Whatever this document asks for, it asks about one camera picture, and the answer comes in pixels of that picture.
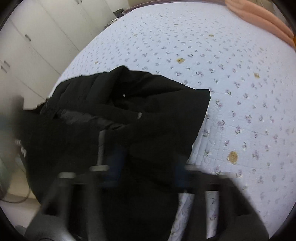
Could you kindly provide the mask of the black hooded jacket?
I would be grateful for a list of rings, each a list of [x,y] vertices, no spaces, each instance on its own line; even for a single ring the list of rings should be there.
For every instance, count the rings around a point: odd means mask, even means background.
[[[105,195],[119,240],[168,240],[175,169],[189,159],[210,99],[208,89],[125,66],[61,82],[35,109],[15,112],[33,194],[42,203],[62,172],[119,167]]]

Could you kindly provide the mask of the white wardrobe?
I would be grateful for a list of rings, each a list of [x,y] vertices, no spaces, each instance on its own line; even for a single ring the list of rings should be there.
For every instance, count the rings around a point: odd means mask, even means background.
[[[43,102],[76,55],[128,1],[1,1],[1,111]]]

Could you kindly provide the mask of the folded pink blanket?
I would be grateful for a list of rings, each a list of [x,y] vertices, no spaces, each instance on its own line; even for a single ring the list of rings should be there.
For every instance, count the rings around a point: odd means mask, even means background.
[[[295,49],[295,35],[277,16],[251,1],[225,1],[226,6],[244,21],[272,33]]]

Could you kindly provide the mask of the grey bedside table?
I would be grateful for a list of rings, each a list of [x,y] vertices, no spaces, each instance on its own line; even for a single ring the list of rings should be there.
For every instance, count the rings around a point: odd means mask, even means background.
[[[111,20],[109,23],[107,23],[104,28],[107,29],[110,25],[112,25],[113,23],[115,23],[117,20],[119,20],[119,18],[115,18],[113,20]]]

